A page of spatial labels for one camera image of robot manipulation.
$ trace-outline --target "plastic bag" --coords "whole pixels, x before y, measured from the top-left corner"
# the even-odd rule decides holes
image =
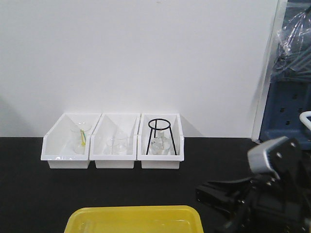
[[[311,7],[299,12],[288,22],[285,20],[282,30],[277,33],[284,53],[293,55],[311,46]]]
[[[311,82],[311,6],[288,6],[277,36],[279,57],[271,81]]]

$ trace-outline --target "yellow plastic tray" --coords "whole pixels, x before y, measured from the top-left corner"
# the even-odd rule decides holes
[[[203,233],[198,212],[189,206],[83,208],[65,233]]]

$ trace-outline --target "white plastic bin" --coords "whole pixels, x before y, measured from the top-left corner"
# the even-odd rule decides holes
[[[62,114],[43,138],[41,160],[48,161],[50,168],[87,168],[91,134],[100,117],[101,114]],[[70,128],[82,122],[91,128],[85,133],[84,153],[77,154]]]
[[[133,168],[137,159],[137,134],[140,114],[103,114],[91,137],[90,160],[96,168]],[[127,148],[123,153],[112,153],[107,141],[118,133],[127,137]]]
[[[173,149],[169,129],[164,130],[164,136],[171,142],[169,153],[167,155],[152,155],[149,150],[148,154],[146,154],[150,136],[148,122],[155,118],[166,119],[171,123],[177,155],[175,155]],[[138,133],[137,160],[141,161],[142,168],[179,169],[179,163],[184,161],[184,135],[179,114],[142,114]]]

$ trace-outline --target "black countertop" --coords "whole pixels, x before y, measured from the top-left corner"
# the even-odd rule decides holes
[[[251,175],[241,138],[186,138],[179,170],[49,169],[40,161],[42,138],[0,138],[0,233],[63,233],[70,215],[83,207],[189,205],[204,231],[225,218],[195,199],[205,181]]]

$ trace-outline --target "white handle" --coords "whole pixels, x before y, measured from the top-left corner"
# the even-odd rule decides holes
[[[303,112],[300,114],[299,119],[309,130],[311,130],[311,121],[308,117],[311,117],[311,111]]]

